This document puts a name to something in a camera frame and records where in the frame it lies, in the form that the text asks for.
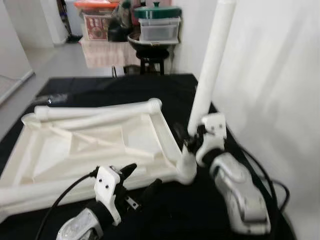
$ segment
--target plastic bin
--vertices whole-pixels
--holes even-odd
[[[178,41],[180,17],[163,19],[139,19],[140,40],[144,42]]]
[[[108,40],[109,22],[117,2],[108,0],[77,0],[74,6],[83,15],[85,32],[89,40]]]

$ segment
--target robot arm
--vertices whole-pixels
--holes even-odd
[[[265,200],[252,182],[249,170],[225,152],[226,120],[222,113],[204,116],[187,148],[201,167],[208,167],[223,195],[230,226],[240,234],[263,235],[271,230]]]

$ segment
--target white 3d-printed part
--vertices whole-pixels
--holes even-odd
[[[136,163],[137,169],[123,184],[129,190],[146,187],[156,178],[181,179],[176,169],[181,151],[161,113],[160,100],[105,107],[109,114],[101,109],[70,108],[67,119],[61,119],[57,112],[66,114],[66,109],[50,108],[41,117],[31,113],[22,118],[23,130],[0,179],[0,223],[10,215],[51,206],[96,166],[121,169]],[[84,180],[61,204],[94,198],[94,183]]]

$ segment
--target plastic storage container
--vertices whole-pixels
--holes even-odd
[[[109,22],[117,2],[107,0],[77,0],[74,6],[83,14],[84,36],[89,40],[108,40]]]
[[[181,8],[177,6],[139,7],[134,16],[139,18],[141,27],[140,42],[177,44],[181,16]]]
[[[180,17],[163,19],[139,19],[141,25],[140,41],[178,43]]]

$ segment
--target black tablecloth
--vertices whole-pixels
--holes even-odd
[[[187,127],[196,91],[197,80],[191,74],[166,76],[124,76],[112,78],[55,78],[41,90],[40,95],[70,93],[64,103],[51,104],[53,107],[100,107],[116,104],[147,101],[159,98],[162,101],[162,113],[173,131],[174,123]],[[22,114],[33,112],[29,106]],[[23,127],[20,119],[0,143],[0,171],[10,156],[11,150]],[[242,152],[229,147],[228,150],[246,165],[252,172],[255,185],[261,190],[268,208],[272,201],[263,184],[253,172]],[[133,196],[142,189],[131,191]],[[48,221],[42,239],[56,239],[59,228],[68,219],[74,217],[88,201],[76,202],[58,207]],[[34,239],[46,210],[38,210],[10,216],[0,224],[0,240]],[[224,199],[217,191],[208,170],[198,168],[197,176],[191,185],[177,182],[166,183],[157,194],[156,200],[142,212],[125,217],[118,227],[106,229],[104,239],[268,239],[267,236],[243,236],[230,231]],[[276,239],[294,239],[285,219],[280,216]]]

